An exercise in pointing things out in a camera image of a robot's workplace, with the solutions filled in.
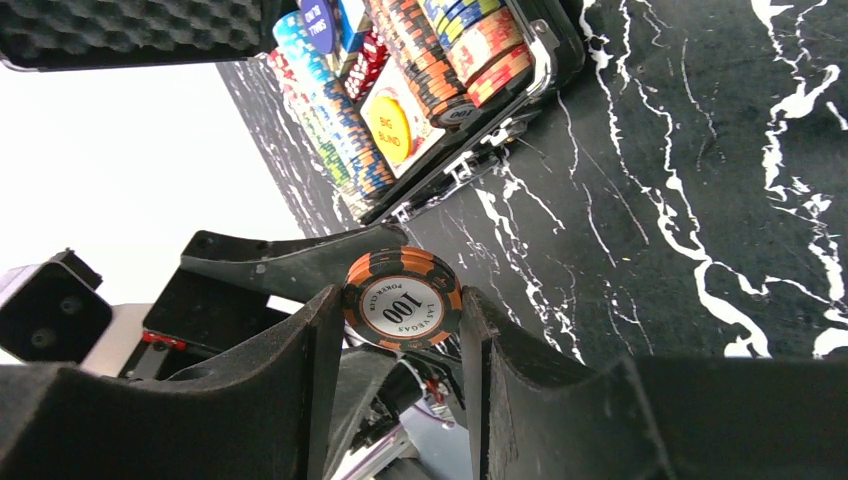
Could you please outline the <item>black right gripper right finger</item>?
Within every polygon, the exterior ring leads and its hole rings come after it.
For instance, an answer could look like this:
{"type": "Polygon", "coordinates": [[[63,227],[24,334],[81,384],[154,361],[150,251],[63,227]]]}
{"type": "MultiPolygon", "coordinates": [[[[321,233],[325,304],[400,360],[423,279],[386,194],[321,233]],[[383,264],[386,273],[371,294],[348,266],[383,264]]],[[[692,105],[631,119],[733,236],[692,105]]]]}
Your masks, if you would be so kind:
{"type": "Polygon", "coordinates": [[[595,371],[462,293],[478,479],[843,479],[841,361],[626,357],[595,371]]]}

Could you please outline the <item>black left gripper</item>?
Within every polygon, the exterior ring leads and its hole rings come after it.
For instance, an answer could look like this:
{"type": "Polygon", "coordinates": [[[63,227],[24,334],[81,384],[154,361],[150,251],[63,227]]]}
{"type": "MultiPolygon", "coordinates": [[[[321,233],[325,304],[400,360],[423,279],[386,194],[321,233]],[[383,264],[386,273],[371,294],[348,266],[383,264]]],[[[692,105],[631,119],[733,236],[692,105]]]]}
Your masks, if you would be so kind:
{"type": "MultiPolygon", "coordinates": [[[[121,376],[192,379],[203,361],[216,356],[236,366],[264,364],[269,350],[254,356],[231,353],[286,325],[288,314],[270,308],[262,293],[305,303],[326,286],[342,284],[362,255],[408,243],[402,228],[387,223],[279,241],[199,231],[181,254],[180,268],[189,272],[177,271],[146,314],[121,376]]],[[[281,372],[261,377],[222,407],[196,407],[199,425],[169,434],[168,450],[176,459],[169,478],[306,477],[310,418],[300,391],[309,377],[307,346],[301,337],[291,342],[281,372]]],[[[434,353],[401,359],[352,340],[338,352],[334,397],[317,416],[328,428],[323,477],[447,478],[448,472],[435,465],[435,453],[422,452],[401,422],[403,412],[423,398],[417,380],[439,376],[443,359],[434,353]]]]}

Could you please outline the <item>brown white poker chip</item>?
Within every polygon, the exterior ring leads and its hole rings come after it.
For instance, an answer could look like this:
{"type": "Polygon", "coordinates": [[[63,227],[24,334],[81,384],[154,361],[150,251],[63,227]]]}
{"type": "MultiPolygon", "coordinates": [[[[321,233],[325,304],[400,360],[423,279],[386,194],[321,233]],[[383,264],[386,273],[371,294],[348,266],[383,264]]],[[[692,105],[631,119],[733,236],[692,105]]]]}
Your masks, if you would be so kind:
{"type": "Polygon", "coordinates": [[[394,351],[437,345],[459,327],[461,284],[436,255],[412,246],[360,256],[342,289],[347,325],[363,340],[394,351]]]}

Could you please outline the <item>yellow big blind button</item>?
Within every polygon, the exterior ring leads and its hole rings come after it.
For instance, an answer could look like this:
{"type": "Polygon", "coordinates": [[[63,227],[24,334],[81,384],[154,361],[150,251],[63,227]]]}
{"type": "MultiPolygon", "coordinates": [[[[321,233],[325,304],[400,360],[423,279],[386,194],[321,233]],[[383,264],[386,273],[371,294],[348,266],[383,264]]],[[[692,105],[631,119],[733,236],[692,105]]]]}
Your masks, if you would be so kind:
{"type": "Polygon", "coordinates": [[[391,97],[376,97],[368,108],[367,120],[383,156],[394,163],[406,160],[413,143],[409,122],[400,103],[391,97]]]}

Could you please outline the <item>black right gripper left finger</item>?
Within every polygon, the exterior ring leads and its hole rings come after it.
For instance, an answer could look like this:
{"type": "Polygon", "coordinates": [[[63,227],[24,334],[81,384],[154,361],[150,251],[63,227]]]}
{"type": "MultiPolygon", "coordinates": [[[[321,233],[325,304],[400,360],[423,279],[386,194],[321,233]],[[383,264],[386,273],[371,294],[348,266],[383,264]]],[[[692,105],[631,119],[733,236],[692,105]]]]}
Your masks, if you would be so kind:
{"type": "Polygon", "coordinates": [[[62,363],[1,369],[5,479],[319,479],[341,354],[341,295],[162,380],[62,363]]]}

